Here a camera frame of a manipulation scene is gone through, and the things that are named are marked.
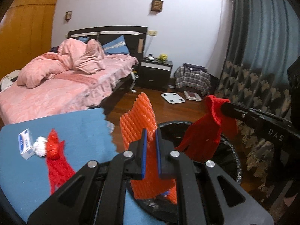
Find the wall sconce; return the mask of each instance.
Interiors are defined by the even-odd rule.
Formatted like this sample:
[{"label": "wall sconce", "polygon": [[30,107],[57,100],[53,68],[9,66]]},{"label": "wall sconce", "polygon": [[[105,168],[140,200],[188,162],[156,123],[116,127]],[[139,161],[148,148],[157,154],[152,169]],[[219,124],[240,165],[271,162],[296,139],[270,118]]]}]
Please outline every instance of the wall sconce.
[{"label": "wall sconce", "polygon": [[153,0],[151,4],[151,12],[161,13],[163,9],[163,1]]},{"label": "wall sconce", "polygon": [[69,21],[71,18],[72,18],[72,11],[66,12],[66,16],[65,16],[64,19],[65,19],[66,21]]}]

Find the power cord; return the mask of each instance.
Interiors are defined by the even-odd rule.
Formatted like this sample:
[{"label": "power cord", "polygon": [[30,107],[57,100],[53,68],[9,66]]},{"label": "power cord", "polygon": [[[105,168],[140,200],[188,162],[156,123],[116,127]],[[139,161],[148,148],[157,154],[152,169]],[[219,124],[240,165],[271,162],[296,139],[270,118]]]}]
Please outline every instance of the power cord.
[{"label": "power cord", "polygon": [[136,75],[134,72],[131,72],[131,77],[132,77],[132,79],[133,79],[133,82],[131,83],[131,86],[130,86],[129,89],[131,90],[131,92],[136,93],[137,91],[134,90],[133,87],[135,86],[135,84],[136,84],[136,79],[137,79],[139,76]]}]

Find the plaid bag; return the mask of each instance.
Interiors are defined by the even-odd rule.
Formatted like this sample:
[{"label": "plaid bag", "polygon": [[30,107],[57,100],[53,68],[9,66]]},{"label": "plaid bag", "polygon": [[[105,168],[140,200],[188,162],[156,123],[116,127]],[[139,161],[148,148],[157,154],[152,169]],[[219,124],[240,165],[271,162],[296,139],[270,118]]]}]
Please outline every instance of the plaid bag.
[{"label": "plaid bag", "polygon": [[177,89],[187,86],[201,91],[203,96],[209,95],[211,87],[209,73],[202,70],[194,71],[188,67],[181,66],[175,71],[174,77]]}]

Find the orange plastic mesh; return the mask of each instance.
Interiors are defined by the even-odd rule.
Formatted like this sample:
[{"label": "orange plastic mesh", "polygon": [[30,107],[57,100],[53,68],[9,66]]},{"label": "orange plastic mesh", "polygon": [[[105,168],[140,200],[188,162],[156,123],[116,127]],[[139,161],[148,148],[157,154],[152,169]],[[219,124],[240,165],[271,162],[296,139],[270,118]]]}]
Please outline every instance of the orange plastic mesh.
[{"label": "orange plastic mesh", "polygon": [[176,186],[169,190],[169,194],[167,195],[167,199],[171,201],[173,204],[177,204],[177,193]]},{"label": "orange plastic mesh", "polygon": [[152,105],[145,93],[138,95],[132,109],[120,118],[121,133],[125,150],[129,144],[142,136],[142,129],[147,129],[147,159],[145,179],[131,180],[135,199],[155,198],[157,195],[174,187],[174,180],[161,180],[158,177],[155,146],[155,130],[157,124]]}]

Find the white tissue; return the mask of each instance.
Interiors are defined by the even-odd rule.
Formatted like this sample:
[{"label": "white tissue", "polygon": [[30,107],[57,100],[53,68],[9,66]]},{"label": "white tissue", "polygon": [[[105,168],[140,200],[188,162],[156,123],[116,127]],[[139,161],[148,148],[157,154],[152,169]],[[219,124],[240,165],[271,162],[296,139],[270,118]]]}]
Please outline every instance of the white tissue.
[{"label": "white tissue", "polygon": [[45,137],[39,136],[37,140],[33,144],[33,151],[36,153],[37,156],[43,157],[46,156],[46,143],[47,139]]}]

